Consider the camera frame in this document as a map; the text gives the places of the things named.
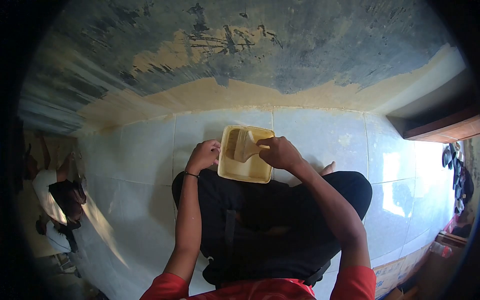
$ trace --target bracelet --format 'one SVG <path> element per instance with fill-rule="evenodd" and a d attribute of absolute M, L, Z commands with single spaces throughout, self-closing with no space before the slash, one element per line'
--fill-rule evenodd
<path fill-rule="evenodd" d="M 184 171 L 183 173 L 184 173 L 184 174 L 187 174 L 187 175 L 192 175 L 192 176 L 196 177 L 197 179 L 200 177 L 200 175 L 193 175 L 193 174 L 190 174 L 190 173 L 187 172 L 187 171 Z"/>

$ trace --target white tile floor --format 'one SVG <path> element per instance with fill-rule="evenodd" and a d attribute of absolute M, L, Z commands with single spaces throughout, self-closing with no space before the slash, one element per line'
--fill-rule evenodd
<path fill-rule="evenodd" d="M 171 182 L 197 143 L 220 139 L 226 125 L 271 128 L 317 168 L 364 174 L 373 186 L 365 217 L 372 266 L 419 249 L 453 215 L 453 174 L 442 168 L 443 144 L 403 140 L 385 117 L 346 110 L 214 110 L 123 126 L 79 139 L 88 180 L 76 261 L 110 299 L 138 299 L 160 274 L 174 246 Z M 283 170 L 273 179 L 296 184 Z M 314 291 L 328 299 L 340 254 Z M 213 289 L 199 260 L 190 294 Z"/>

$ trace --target painted wall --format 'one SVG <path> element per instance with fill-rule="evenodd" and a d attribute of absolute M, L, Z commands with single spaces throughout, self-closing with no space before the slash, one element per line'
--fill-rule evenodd
<path fill-rule="evenodd" d="M 71 1 L 41 43 L 19 115 L 79 135 L 242 106 L 388 113 L 465 65 L 424 1 Z"/>

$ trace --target paint tray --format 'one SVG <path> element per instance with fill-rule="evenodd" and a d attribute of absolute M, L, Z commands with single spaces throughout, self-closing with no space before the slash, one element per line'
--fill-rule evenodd
<path fill-rule="evenodd" d="M 227 126 L 223 130 L 222 152 L 218 158 L 217 173 L 220 177 L 255 183 L 268 183 L 272 176 L 272 167 L 264 162 L 258 154 L 250 157 L 245 163 L 233 159 L 237 143 L 238 130 L 250 130 L 255 142 L 275 136 L 271 129 L 253 126 Z"/>

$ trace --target paint stain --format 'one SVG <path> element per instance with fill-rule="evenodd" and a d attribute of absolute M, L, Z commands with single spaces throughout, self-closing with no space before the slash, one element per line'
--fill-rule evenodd
<path fill-rule="evenodd" d="M 182 30 L 176 31 L 173 41 L 164 41 L 157 52 L 142 51 L 133 57 L 131 75 L 135 77 L 140 72 L 160 72 L 161 74 L 196 63 L 206 63 L 215 55 L 233 55 L 249 50 L 262 38 L 274 41 L 281 48 L 283 45 L 276 39 L 276 33 L 264 27 L 249 29 L 224 25 L 222 29 L 211 29 L 207 33 L 188 34 Z"/>

